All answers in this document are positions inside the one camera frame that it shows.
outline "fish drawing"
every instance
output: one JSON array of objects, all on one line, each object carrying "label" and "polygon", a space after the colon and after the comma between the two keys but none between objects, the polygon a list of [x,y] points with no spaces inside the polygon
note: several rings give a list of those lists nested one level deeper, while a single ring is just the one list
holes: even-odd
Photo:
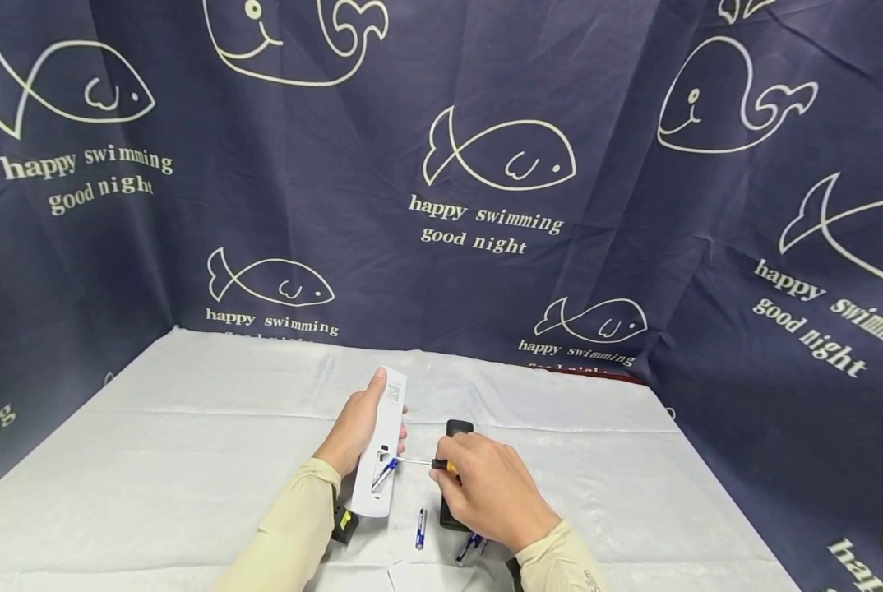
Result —
[{"label": "fish drawing", "polygon": [[322,275],[285,258],[265,258],[235,273],[224,258],[224,247],[220,247],[207,257],[207,273],[211,276],[207,288],[216,302],[235,285],[255,298],[285,306],[326,304],[336,298]]},{"label": "fish drawing", "polygon": [[[758,12],[761,8],[773,4],[777,0],[747,0],[747,4],[743,4],[743,0],[721,0],[718,2],[718,16],[728,21],[729,25],[733,25],[738,20],[747,19],[751,14]],[[743,4],[743,13],[741,13],[741,5]]]},{"label": "fish drawing", "polygon": [[[840,239],[834,236],[834,231],[839,232],[840,226],[840,224],[834,223],[838,223],[840,220],[856,220],[857,224],[855,226],[872,227],[874,224],[878,224],[877,220],[874,220],[874,217],[871,215],[874,213],[878,216],[878,220],[883,222],[883,200],[874,201],[871,204],[854,207],[852,210],[832,215],[830,213],[830,194],[833,192],[833,187],[840,174],[835,173],[824,178],[813,186],[803,198],[801,205],[799,205],[797,217],[790,220],[790,224],[787,224],[784,231],[780,233],[778,242],[780,254],[783,255],[794,247],[795,244],[803,241],[803,239],[812,236],[816,232],[820,232],[823,235],[823,239],[840,256],[846,258],[847,261],[852,262],[855,266],[861,267],[877,276],[877,278],[883,279],[883,235],[870,234],[867,236],[866,242],[875,244],[878,247],[870,249],[870,252],[879,253],[881,256],[869,255],[866,258],[853,253],[851,248],[857,247],[853,247],[853,245],[847,247],[846,238]],[[853,226],[852,224],[846,224],[846,222],[841,224],[844,224],[844,230],[851,229]]]},{"label": "fish drawing", "polygon": [[[290,86],[336,86],[341,82],[347,81],[363,64],[368,49],[369,37],[372,35],[379,41],[383,41],[388,34],[388,10],[386,5],[379,0],[372,0],[366,4],[359,5],[354,0],[336,0],[333,10],[329,14],[325,14],[323,10],[323,0],[317,2],[317,18],[319,29],[323,35],[324,41],[329,46],[330,51],[342,60],[347,60],[349,69],[340,76],[332,77],[330,80],[309,81],[302,77],[281,76],[281,69],[285,69],[286,63],[282,63],[280,53],[274,54],[272,60],[267,62],[259,62],[256,60],[269,48],[279,49],[286,52],[284,40],[281,39],[280,33],[276,36],[267,31],[266,21],[279,21],[274,17],[268,19],[266,7],[261,5],[258,0],[247,0],[243,3],[243,11],[241,11],[241,2],[229,0],[202,0],[202,6],[205,10],[205,23],[207,31],[211,37],[211,43],[218,52],[218,57],[224,62],[226,67],[235,70],[238,74],[244,76],[253,76],[256,79],[269,82],[277,82],[279,85]],[[231,10],[220,11],[215,7],[232,7]],[[360,25],[354,25],[342,17],[349,15],[356,19],[366,19],[374,21],[374,24],[368,24],[362,32],[358,29]],[[328,29],[327,17],[333,26],[333,31]],[[219,19],[228,20],[229,18],[237,18],[237,23],[221,23],[225,25],[236,25],[237,30],[234,34],[220,35],[216,33],[216,26],[220,23]],[[244,51],[232,51],[230,45],[233,41],[237,41],[242,37],[242,30],[252,31],[252,37],[255,39],[256,45],[249,45],[249,49]],[[334,34],[340,34],[343,39],[352,39],[352,43],[343,44],[346,49],[342,49],[334,39]],[[219,42],[218,38],[222,37],[223,42]]]},{"label": "fish drawing", "polygon": [[[75,76],[68,69],[54,72],[51,62],[61,54],[65,58],[81,56],[80,72]],[[80,123],[125,123],[145,116],[155,107],[155,99],[136,69],[119,51],[98,41],[68,39],[51,44],[37,57],[26,76],[20,76],[11,67],[0,49],[0,69],[21,89],[16,105],[9,104],[10,99],[0,100],[0,110],[10,110],[6,116],[0,114],[0,129],[16,139],[21,139],[28,99]],[[62,85],[50,85],[51,79],[60,76]],[[81,89],[81,93],[70,92],[67,80],[76,81],[72,86]],[[0,95],[7,94],[1,90]]]},{"label": "fish drawing", "polygon": [[573,317],[566,315],[567,298],[560,298],[547,307],[543,320],[534,326],[534,335],[562,326],[568,334],[584,341],[620,343],[649,328],[642,307],[629,298],[599,302]]},{"label": "fish drawing", "polygon": [[[729,56],[730,60],[741,64],[741,70],[705,79],[695,68],[688,69],[699,56],[705,56],[701,58],[702,63],[712,60],[725,63]],[[659,112],[659,144],[699,155],[726,155],[747,150],[773,136],[784,124],[787,114],[799,116],[806,113],[820,91],[816,82],[794,87],[767,87],[754,100],[755,116],[751,116],[748,101],[753,83],[754,63],[745,46],[736,39],[721,35],[705,39],[686,58],[668,88]],[[724,89],[710,91],[708,86],[733,88],[728,92],[723,92]],[[763,122],[754,123],[752,117]]]},{"label": "fish drawing", "polygon": [[[422,175],[429,186],[452,160],[484,185],[504,192],[532,192],[559,185],[576,174],[576,157],[564,132],[538,119],[505,121],[459,143],[452,126],[454,105],[439,113],[428,131],[428,154],[422,162]],[[524,143],[533,148],[517,150],[511,138],[522,132]],[[470,150],[467,160],[465,151]],[[498,158],[492,155],[504,155]]]}]

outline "hand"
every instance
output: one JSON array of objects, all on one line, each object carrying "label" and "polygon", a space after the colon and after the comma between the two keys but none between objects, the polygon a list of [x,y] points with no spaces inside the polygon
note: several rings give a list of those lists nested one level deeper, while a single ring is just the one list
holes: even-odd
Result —
[{"label": "hand", "polygon": [[[343,406],[340,416],[336,418],[333,429],[323,441],[315,459],[323,460],[336,469],[341,478],[353,473],[359,464],[359,456],[366,449],[372,430],[377,426],[377,407],[381,393],[386,388],[386,370],[378,368],[365,391],[354,392]],[[398,454],[405,452],[402,442],[408,436],[405,425],[399,430]]]},{"label": "hand", "polygon": [[537,491],[517,451],[480,434],[456,434],[437,443],[436,459],[450,461],[452,473],[432,469],[449,510],[461,524],[517,554],[560,524],[560,517]]}]

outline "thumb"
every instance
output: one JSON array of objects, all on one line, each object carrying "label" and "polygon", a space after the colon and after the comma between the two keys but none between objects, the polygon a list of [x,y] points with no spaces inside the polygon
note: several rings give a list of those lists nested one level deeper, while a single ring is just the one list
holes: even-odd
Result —
[{"label": "thumb", "polygon": [[374,399],[378,399],[381,395],[381,392],[386,388],[386,369],[379,367],[377,371],[373,373],[372,378],[369,379],[369,384],[366,386],[366,397],[372,397]]},{"label": "thumb", "polygon": [[361,400],[365,400],[367,407],[372,407],[372,411],[375,412],[377,405],[379,405],[379,400],[381,399],[381,393],[386,389],[386,369],[379,367],[377,371],[372,375],[372,378],[369,379],[369,384],[366,386],[366,391],[363,393],[363,396],[360,398]]},{"label": "thumb", "polygon": [[455,476],[452,473],[441,471],[440,469],[431,469],[428,476],[439,484],[441,496],[446,499],[446,502],[448,502],[448,507],[451,510],[452,515],[458,519],[459,522],[465,522],[461,517],[468,510],[468,499],[465,497],[465,491],[461,490],[458,481],[455,481]]}]

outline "screwdriver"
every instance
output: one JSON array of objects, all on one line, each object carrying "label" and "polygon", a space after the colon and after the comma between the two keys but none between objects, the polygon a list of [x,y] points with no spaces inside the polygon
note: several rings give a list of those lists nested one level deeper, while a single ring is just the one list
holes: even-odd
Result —
[{"label": "screwdriver", "polygon": [[399,462],[409,462],[409,463],[411,463],[411,464],[421,464],[421,465],[424,465],[424,466],[427,466],[427,467],[431,467],[431,468],[434,468],[434,469],[442,469],[442,471],[447,471],[448,473],[458,474],[458,470],[457,470],[457,469],[455,468],[455,466],[451,463],[451,461],[448,461],[448,460],[438,460],[438,459],[431,459],[431,460],[403,459],[402,456],[397,456],[397,457],[396,457],[396,460],[398,460]]}]

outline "person's left hand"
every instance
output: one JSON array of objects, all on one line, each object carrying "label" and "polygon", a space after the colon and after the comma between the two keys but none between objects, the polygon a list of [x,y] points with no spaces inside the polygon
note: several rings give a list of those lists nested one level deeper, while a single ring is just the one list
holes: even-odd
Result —
[{"label": "person's left hand", "polygon": [[[354,392],[336,418],[330,435],[321,447],[313,453],[315,459],[323,460],[336,469],[341,478],[353,473],[359,464],[359,456],[372,438],[372,430],[377,426],[377,407],[381,393],[386,388],[386,370],[378,368],[365,391]],[[402,412],[409,411],[403,407]],[[402,442],[408,433],[405,425],[399,430],[398,454],[405,452]]]}]

